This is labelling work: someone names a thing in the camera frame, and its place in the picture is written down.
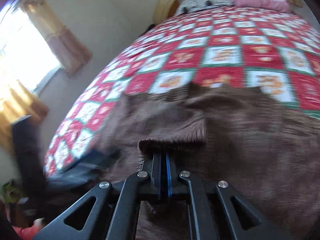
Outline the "person's hand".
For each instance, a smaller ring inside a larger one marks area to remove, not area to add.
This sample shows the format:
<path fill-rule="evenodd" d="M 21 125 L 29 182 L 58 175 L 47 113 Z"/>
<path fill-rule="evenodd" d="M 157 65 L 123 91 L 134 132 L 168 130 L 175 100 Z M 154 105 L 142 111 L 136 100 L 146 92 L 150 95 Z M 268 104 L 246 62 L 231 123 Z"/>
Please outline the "person's hand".
<path fill-rule="evenodd" d="M 33 228 L 37 228 L 37 230 L 42 230 L 46 226 L 44 218 L 38 218 L 34 220 Z"/>

